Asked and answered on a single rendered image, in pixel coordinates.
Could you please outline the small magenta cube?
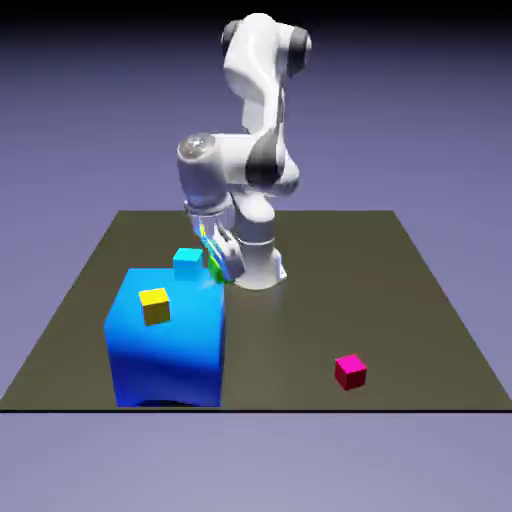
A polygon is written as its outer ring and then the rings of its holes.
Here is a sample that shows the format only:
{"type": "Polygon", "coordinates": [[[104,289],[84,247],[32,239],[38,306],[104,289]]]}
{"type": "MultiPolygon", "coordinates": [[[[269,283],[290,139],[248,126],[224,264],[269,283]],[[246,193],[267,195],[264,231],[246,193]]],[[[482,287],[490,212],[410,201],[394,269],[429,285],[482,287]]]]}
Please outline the small magenta cube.
{"type": "Polygon", "coordinates": [[[365,385],[367,366],[357,354],[345,355],[335,359],[334,376],[345,391],[365,385]]]}

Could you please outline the large blue box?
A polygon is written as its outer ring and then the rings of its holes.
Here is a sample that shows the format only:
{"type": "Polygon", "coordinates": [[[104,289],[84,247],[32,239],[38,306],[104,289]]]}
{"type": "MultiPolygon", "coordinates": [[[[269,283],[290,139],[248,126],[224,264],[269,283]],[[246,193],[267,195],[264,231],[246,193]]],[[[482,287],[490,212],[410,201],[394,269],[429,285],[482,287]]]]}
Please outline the large blue box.
{"type": "Polygon", "coordinates": [[[207,269],[192,279],[171,268],[128,270],[104,323],[117,404],[218,406],[224,326],[224,286],[207,269]],[[139,293],[156,288],[168,294],[170,320],[147,326],[139,293]]]}

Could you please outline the small cyan cube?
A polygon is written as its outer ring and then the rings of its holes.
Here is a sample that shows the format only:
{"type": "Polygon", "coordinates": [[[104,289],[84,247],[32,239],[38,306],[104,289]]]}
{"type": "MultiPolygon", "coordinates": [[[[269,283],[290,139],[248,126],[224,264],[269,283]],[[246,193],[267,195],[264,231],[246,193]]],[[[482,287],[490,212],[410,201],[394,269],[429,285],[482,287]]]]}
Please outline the small cyan cube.
{"type": "Polygon", "coordinates": [[[173,272],[177,280],[196,280],[204,269],[201,248],[179,248],[173,256],[173,272]]]}

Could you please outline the small yellow cube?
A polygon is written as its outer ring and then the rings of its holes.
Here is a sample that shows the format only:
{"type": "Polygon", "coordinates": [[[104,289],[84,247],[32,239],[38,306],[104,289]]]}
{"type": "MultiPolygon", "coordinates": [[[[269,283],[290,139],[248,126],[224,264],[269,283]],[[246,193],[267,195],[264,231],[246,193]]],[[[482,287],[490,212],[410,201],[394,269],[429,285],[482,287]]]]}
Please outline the small yellow cube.
{"type": "Polygon", "coordinates": [[[139,300],[146,326],[157,325],[170,320],[170,301],[165,288],[142,290],[139,300]]]}

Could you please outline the small green cube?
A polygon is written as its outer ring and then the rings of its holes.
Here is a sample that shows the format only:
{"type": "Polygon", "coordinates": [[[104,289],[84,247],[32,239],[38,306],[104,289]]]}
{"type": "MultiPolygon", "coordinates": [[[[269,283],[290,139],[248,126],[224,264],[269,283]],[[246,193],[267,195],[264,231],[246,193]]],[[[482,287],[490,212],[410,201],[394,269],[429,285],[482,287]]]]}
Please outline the small green cube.
{"type": "Polygon", "coordinates": [[[212,255],[208,256],[207,268],[216,283],[224,283],[226,281],[223,265],[212,255]]]}

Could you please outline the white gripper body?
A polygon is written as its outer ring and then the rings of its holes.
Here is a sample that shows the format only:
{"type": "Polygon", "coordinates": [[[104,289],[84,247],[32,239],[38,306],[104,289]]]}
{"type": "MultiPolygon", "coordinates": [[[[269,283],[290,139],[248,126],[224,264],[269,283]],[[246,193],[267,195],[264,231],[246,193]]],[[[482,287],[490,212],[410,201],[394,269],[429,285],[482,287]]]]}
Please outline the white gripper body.
{"type": "Polygon", "coordinates": [[[217,263],[225,280],[233,282],[245,272],[239,242],[231,229],[234,227],[234,210],[218,212],[190,212],[194,233],[217,263]]]}

